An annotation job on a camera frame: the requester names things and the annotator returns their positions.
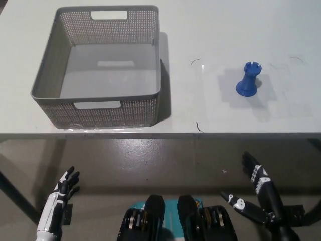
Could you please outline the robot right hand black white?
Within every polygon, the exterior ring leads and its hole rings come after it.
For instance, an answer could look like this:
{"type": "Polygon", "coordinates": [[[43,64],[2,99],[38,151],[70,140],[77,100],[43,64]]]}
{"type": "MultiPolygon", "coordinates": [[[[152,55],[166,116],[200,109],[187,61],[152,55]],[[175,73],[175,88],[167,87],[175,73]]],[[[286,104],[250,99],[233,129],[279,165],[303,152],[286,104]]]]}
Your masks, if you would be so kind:
{"type": "Polygon", "coordinates": [[[245,218],[265,226],[284,225],[286,212],[278,191],[264,167],[249,152],[242,155],[243,171],[250,179],[259,206],[234,194],[221,192],[221,197],[245,218]]]}

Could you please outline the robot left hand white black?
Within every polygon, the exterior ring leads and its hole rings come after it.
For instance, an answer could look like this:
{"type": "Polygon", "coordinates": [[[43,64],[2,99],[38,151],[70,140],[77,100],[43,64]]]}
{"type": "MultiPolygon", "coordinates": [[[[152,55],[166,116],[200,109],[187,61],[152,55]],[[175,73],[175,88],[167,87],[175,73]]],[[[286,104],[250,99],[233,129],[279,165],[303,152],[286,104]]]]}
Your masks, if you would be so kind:
{"type": "Polygon", "coordinates": [[[37,240],[60,240],[68,202],[80,190],[75,186],[80,172],[74,169],[72,166],[62,175],[48,196],[38,223],[37,240]]]}

